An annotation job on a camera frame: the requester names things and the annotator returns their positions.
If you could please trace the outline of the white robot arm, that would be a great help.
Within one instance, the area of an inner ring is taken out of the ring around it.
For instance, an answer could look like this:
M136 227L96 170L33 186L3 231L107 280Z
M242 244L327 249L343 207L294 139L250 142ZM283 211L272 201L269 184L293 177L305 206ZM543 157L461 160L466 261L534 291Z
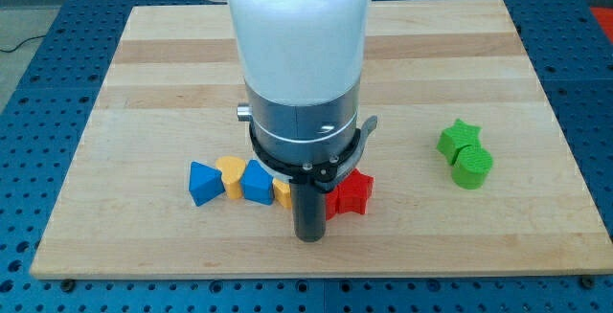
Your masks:
M360 161L376 117L358 119L372 0L207 0L230 8L252 147L290 184L295 235L326 231L326 196Z

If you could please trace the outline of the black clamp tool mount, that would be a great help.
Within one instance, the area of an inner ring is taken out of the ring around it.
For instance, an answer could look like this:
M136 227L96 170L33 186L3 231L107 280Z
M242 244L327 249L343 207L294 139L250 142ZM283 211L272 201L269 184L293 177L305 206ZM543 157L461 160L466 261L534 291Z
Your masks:
M297 165L284 162L267 152L255 136L255 122L249 124L252 148L259 161L274 173L289 178L291 184L312 185L318 191L328 193L334 190L351 172L356 169L367 139L377 127L377 116L369 117L361 128L357 128L349 145L340 153L330 155L324 162L299 162Z

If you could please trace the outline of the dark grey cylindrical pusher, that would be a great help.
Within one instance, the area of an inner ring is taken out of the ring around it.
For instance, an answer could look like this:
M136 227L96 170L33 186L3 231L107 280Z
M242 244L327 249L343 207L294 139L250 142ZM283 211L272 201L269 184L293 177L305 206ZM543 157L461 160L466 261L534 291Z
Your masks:
M326 231L326 196L311 184L290 184L295 235L315 242Z

